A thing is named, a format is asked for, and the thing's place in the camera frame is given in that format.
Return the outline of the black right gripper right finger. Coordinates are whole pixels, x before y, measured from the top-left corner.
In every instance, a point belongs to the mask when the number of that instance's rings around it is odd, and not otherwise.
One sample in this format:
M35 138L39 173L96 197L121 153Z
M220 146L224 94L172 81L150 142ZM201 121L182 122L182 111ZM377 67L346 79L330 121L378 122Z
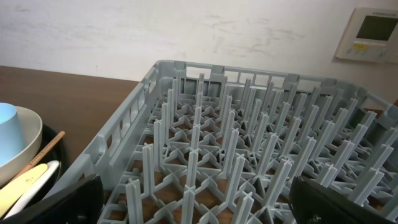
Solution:
M294 177L289 208L297 223L387 224L391 221L307 177Z

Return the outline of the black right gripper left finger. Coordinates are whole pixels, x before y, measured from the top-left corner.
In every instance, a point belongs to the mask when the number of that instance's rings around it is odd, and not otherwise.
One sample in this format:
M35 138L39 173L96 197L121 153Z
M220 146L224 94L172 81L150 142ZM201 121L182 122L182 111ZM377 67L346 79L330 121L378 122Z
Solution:
M96 223L104 205L101 177L91 174L77 183L1 220L3 224Z

